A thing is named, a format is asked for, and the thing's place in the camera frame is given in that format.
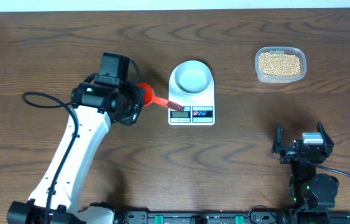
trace table surface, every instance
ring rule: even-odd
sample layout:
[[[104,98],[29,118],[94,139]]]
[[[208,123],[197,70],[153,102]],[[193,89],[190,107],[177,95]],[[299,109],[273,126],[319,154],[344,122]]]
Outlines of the table surface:
[[[256,52],[276,45],[304,51],[304,79],[257,80]],[[113,125],[91,165],[82,207],[292,205],[290,166],[270,151],[278,123],[291,144],[321,121],[335,142],[324,165],[350,172],[350,9],[0,13],[0,223],[11,202],[26,202],[40,182],[68,119],[63,109],[28,106],[21,94],[69,101],[71,90],[98,71],[103,52],[133,58],[141,81],[159,96],[168,95],[179,63],[206,63],[216,123],[170,126],[167,111],[150,106],[135,125]],[[350,211],[350,179],[335,176],[336,210]]]

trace digital kitchen scale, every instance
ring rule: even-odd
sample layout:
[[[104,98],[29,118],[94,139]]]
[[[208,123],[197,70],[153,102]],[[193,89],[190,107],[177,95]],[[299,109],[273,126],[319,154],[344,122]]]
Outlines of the digital kitchen scale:
[[[185,107],[168,110],[170,125],[213,125],[214,81],[208,66],[199,61],[178,65],[169,78],[170,101]]]

